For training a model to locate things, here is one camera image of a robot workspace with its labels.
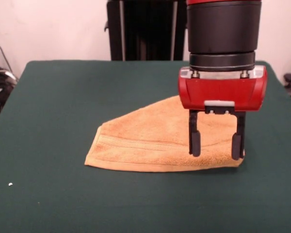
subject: metal screw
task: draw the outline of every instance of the metal screw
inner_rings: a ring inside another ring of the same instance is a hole
[[[243,70],[241,72],[241,79],[249,78],[249,72],[248,70]]]
[[[192,78],[199,78],[199,72],[197,70],[193,70]]]

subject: red gripper housing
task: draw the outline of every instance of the red gripper housing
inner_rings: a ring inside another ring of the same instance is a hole
[[[205,101],[233,101],[234,111],[258,111],[267,84],[267,71],[259,78],[200,79],[183,78],[179,73],[178,91],[185,109],[205,110]]]

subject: black cylindrical robot wrist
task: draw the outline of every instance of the black cylindrical robot wrist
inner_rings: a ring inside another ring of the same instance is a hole
[[[191,67],[204,71],[253,68],[260,13],[260,0],[189,0]]]

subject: white wall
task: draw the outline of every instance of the white wall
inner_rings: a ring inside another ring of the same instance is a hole
[[[281,80],[291,72],[291,0],[262,1],[257,59],[269,62]],[[110,60],[106,2],[0,0],[0,44],[14,73],[20,76],[31,60]]]

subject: towel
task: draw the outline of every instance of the towel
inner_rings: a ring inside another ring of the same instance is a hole
[[[189,111],[179,96],[161,100],[103,123],[85,165],[136,172],[181,172],[238,167],[231,158],[233,115],[198,113],[201,155],[189,154]]]

